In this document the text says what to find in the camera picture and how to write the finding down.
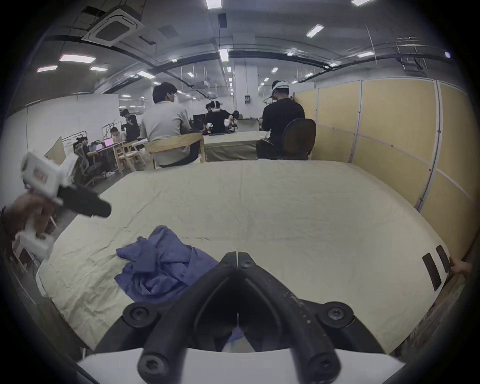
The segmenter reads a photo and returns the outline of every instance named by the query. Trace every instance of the black chair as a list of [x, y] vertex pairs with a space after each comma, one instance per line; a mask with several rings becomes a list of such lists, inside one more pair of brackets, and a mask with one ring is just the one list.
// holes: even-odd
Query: black chair
[[283, 153], [272, 160], [308, 160], [315, 145], [317, 125], [312, 119], [292, 120], [282, 135]]

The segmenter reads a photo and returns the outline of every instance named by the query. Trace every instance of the mattress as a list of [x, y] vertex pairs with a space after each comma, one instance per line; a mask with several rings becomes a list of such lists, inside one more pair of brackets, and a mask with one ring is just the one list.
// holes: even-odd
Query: mattress
[[205, 136], [207, 161], [256, 160], [258, 140], [268, 132], [234, 132], [224, 135]]
[[95, 348], [132, 300], [116, 249], [158, 225], [220, 260], [248, 252], [304, 300], [342, 301], [387, 353], [433, 304], [423, 263], [445, 244], [398, 193], [353, 164], [226, 161], [134, 172], [108, 189], [108, 218], [77, 218], [40, 278], [76, 334]]

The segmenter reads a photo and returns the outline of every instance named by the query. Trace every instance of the wooden panel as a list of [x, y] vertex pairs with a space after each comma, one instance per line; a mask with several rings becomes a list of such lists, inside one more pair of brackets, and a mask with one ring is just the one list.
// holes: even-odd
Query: wooden panel
[[317, 115], [317, 91], [318, 89], [311, 89], [295, 94], [295, 101], [303, 107], [306, 119], [315, 120]]
[[430, 162], [436, 110], [433, 81], [364, 81], [359, 132]]
[[445, 242], [451, 256], [465, 256], [479, 226], [479, 209], [439, 172], [435, 172], [420, 213]]
[[354, 138], [353, 133], [317, 126], [312, 160], [332, 160], [348, 163]]
[[428, 165], [389, 145], [358, 137], [353, 163], [415, 205], [428, 177]]
[[443, 134], [438, 169], [479, 202], [480, 137], [466, 94], [445, 84], [442, 93]]
[[319, 89], [317, 124], [355, 132], [359, 115], [360, 82]]

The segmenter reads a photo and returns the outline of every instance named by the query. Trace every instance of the table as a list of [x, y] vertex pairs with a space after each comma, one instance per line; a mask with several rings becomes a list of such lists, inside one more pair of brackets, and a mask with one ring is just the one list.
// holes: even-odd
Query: table
[[205, 136], [205, 156], [207, 162], [229, 160], [256, 160], [256, 142], [267, 132], [248, 131], [224, 135]]

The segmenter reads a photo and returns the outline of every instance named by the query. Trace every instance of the human hand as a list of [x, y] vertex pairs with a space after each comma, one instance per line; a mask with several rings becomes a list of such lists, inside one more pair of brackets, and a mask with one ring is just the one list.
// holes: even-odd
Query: human hand
[[27, 219], [38, 210], [41, 212], [35, 216], [34, 225], [36, 233], [40, 234], [45, 230], [48, 219], [55, 211], [55, 204], [46, 197], [30, 192], [18, 197], [11, 206], [5, 209], [2, 216], [7, 233], [14, 237], [17, 232], [25, 228]]
[[450, 270], [454, 275], [461, 273], [467, 278], [472, 270], [472, 264], [450, 256]]

